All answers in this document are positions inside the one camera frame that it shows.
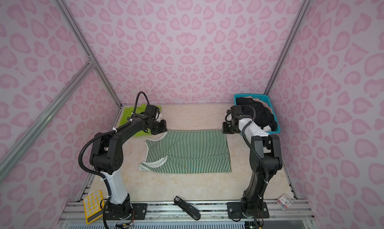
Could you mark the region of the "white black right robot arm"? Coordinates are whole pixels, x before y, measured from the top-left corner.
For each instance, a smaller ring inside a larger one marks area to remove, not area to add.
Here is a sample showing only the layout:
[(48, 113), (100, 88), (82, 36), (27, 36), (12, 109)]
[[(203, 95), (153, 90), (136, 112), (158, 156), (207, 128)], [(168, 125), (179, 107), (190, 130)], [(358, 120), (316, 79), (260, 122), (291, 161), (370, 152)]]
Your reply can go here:
[(249, 186), (243, 193), (238, 205), (230, 203), (229, 216), (239, 218), (268, 219), (270, 217), (264, 195), (267, 186), (283, 167), (281, 143), (277, 135), (271, 135), (261, 129), (252, 119), (232, 119), (223, 123), (224, 134), (241, 134), (250, 149), (250, 167), (252, 176)]

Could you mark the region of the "lime green shorts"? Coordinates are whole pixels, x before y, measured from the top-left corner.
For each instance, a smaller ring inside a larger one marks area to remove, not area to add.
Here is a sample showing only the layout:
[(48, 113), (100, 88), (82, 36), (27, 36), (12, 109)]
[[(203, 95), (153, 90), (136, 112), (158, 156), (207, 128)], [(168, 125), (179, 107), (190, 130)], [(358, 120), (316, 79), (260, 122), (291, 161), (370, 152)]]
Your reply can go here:
[[(137, 113), (137, 114), (143, 113), (146, 110), (146, 107), (147, 107), (146, 104), (141, 104), (140, 106), (137, 106), (137, 109), (136, 109), (135, 113)], [(156, 118), (157, 118), (157, 120), (159, 122), (160, 119), (162, 118), (162, 114), (161, 114), (162, 107), (161, 106), (157, 106), (157, 108), (159, 109), (159, 113), (157, 114)], [(126, 108), (124, 108), (123, 114), (122, 114), (121, 119), (119, 121), (119, 127), (128, 122), (130, 117), (133, 115), (133, 111), (134, 111), (134, 107), (126, 107)], [(137, 132), (134, 136), (135, 137), (144, 137), (146, 135), (149, 135), (149, 133), (150, 133), (150, 130), (148, 130), (147, 132), (140, 131), (140, 132)]]

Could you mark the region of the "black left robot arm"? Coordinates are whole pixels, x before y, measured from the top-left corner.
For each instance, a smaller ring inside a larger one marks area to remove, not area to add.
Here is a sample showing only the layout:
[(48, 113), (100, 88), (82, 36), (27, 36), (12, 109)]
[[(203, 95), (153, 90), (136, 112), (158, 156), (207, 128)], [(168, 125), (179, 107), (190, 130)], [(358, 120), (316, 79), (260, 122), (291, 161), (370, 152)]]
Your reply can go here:
[(96, 134), (96, 140), (92, 143), (90, 164), (106, 185), (108, 191), (106, 210), (122, 218), (132, 213), (130, 196), (122, 179), (123, 145), (136, 133), (145, 130), (150, 130), (152, 135), (165, 133), (168, 131), (167, 122), (164, 119), (157, 120), (140, 115), (128, 119), (125, 124), (108, 133)]

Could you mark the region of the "green white striped shirt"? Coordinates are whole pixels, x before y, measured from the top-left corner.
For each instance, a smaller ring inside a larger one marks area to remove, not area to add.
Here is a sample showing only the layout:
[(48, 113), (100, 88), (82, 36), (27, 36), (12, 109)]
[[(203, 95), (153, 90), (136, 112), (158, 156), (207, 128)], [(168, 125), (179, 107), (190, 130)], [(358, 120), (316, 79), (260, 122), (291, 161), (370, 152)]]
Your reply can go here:
[(232, 171), (227, 137), (221, 130), (168, 131), (147, 139), (139, 170), (159, 174), (207, 174)]

